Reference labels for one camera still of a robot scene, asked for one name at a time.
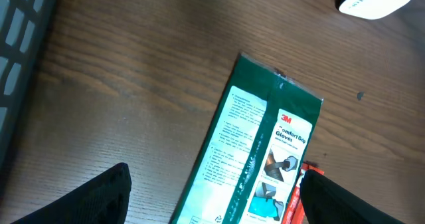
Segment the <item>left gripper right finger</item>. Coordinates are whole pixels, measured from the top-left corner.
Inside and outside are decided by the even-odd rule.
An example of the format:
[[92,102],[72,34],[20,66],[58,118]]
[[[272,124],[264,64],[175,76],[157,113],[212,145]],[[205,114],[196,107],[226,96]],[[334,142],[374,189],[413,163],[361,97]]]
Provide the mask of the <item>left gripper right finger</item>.
[[301,181],[300,197],[310,224],[402,224],[312,169]]

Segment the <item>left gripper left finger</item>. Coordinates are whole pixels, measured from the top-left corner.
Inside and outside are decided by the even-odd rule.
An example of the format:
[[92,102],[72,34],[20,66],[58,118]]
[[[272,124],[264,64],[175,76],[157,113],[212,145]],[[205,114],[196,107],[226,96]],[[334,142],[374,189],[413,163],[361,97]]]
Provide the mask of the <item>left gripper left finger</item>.
[[129,167],[121,162],[16,223],[123,224],[130,191]]

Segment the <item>red snack packet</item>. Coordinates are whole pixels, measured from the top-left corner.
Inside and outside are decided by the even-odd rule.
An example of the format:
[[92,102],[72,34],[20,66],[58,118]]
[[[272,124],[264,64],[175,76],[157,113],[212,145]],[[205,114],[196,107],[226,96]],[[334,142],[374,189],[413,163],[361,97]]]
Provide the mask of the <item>red snack packet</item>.
[[302,224],[304,220],[305,213],[300,199],[300,183],[306,171],[309,169],[315,170],[321,175],[324,174],[324,171],[319,169],[317,164],[312,162],[302,163],[294,191],[282,220],[282,224]]

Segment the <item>white green glove package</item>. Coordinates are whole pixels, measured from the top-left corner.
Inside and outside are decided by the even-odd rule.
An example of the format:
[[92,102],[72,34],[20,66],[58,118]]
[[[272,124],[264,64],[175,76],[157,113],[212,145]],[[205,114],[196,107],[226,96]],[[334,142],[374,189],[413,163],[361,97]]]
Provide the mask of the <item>white green glove package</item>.
[[323,99],[240,53],[172,223],[281,223]]

